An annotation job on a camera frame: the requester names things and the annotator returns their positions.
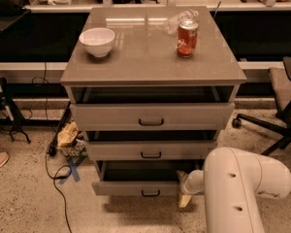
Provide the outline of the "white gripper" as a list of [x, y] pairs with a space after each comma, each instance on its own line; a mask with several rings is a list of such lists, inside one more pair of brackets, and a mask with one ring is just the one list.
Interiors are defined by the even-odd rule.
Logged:
[[177, 171], [180, 182], [181, 193], [178, 198], [178, 206], [185, 208], [190, 202], [192, 196], [204, 190], [204, 172], [202, 170], [194, 170], [190, 173]]

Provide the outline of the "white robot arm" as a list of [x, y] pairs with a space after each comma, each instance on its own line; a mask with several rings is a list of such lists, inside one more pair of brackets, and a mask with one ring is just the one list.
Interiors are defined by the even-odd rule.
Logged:
[[205, 196], [207, 233], [265, 233], [257, 197], [282, 199], [291, 191], [291, 173], [269, 156], [230, 147], [216, 148], [204, 168], [178, 172], [179, 205]]

